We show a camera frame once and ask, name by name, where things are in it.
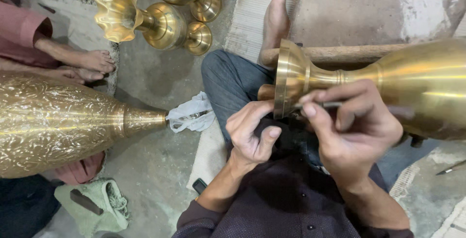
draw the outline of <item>white plastic bag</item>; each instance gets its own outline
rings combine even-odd
[[[190,101],[180,104],[166,117],[166,120],[170,121],[170,128],[175,133],[185,128],[202,132],[209,128],[214,119],[215,114],[205,92],[199,92]]]

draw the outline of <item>concrete floor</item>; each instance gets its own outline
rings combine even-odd
[[[156,2],[161,0],[138,0],[137,5],[145,9]],[[224,45],[236,0],[222,2],[219,17],[207,24],[214,38],[211,50]],[[179,9],[187,22],[195,21],[189,6]],[[115,98],[144,109],[173,109],[203,90],[200,73],[203,58],[182,49],[155,50],[138,32],[134,40],[120,44]],[[184,130],[175,134],[166,128],[138,134],[113,146],[105,176],[116,180],[129,201],[132,221],[120,233],[123,237],[166,238],[174,233],[179,215],[197,196],[186,184],[199,137],[199,132]],[[75,224],[65,224],[64,217],[67,215],[63,211],[55,217],[66,225],[62,237],[82,237]]]
[[[146,8],[159,1],[139,0],[138,5]],[[224,44],[235,1],[223,0],[222,14],[208,24],[215,39],[212,50]],[[424,18],[426,28],[414,28],[415,32],[409,32],[407,28],[412,18],[425,10],[421,5],[409,9],[404,6],[405,1],[301,0],[290,37],[305,46],[392,44],[445,37],[451,35],[466,9],[464,0],[440,0],[442,8],[446,8],[444,11],[438,6],[439,0],[426,0],[433,7],[437,6],[441,17],[429,14]],[[193,21],[188,7],[182,11],[188,22]],[[140,33],[135,40],[121,43],[120,50],[115,97],[123,102],[141,108],[170,110],[202,90],[200,65],[203,57],[191,56],[183,50],[156,51]],[[123,237],[172,235],[179,214],[196,196],[185,185],[199,136],[197,132],[174,134],[165,129],[139,134],[114,146],[105,175],[117,181],[129,200],[132,222],[120,233]],[[411,217],[416,237],[430,237],[465,195],[464,171],[434,176],[454,161],[466,158],[462,156],[463,149],[460,143],[444,143],[438,152],[417,163],[420,172],[409,194],[400,200]],[[60,211],[54,221],[60,237],[82,237],[66,211]]]

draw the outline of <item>ribbed mat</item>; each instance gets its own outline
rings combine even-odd
[[[431,238],[466,238],[466,197],[457,205]]]
[[[226,163],[225,141],[217,117],[212,125],[201,133],[198,150],[189,176],[188,189],[199,178],[207,184],[219,173]]]
[[[226,36],[225,50],[257,62],[262,46],[264,16],[271,0],[236,0],[230,32]],[[288,15],[298,0],[287,0]]]

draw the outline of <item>gray jeans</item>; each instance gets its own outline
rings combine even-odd
[[[257,101],[259,88],[264,84],[273,84],[275,72],[223,50],[209,53],[202,62],[201,72],[206,94],[217,116],[225,142],[230,144],[230,135],[225,129],[226,120],[250,101]],[[292,126],[291,123],[291,120],[285,119],[280,122],[266,116],[256,134],[260,135],[262,129],[269,125],[280,126],[283,132],[277,140],[272,159],[290,153],[301,153],[311,165],[322,166],[316,135],[299,126]],[[429,139],[424,141],[421,148],[412,148],[410,142],[411,138],[408,138],[401,145],[389,149],[377,162],[388,190],[393,187],[404,169],[427,155],[440,143],[438,140]]]

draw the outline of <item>green towel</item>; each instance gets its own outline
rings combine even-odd
[[[75,219],[79,233],[91,238],[97,231],[105,230],[119,232],[128,227],[127,201],[121,195],[120,189],[113,180],[98,180],[78,186],[64,185],[55,190],[55,198]],[[98,207],[103,209],[101,216],[73,202],[69,192],[78,189],[89,197]]]

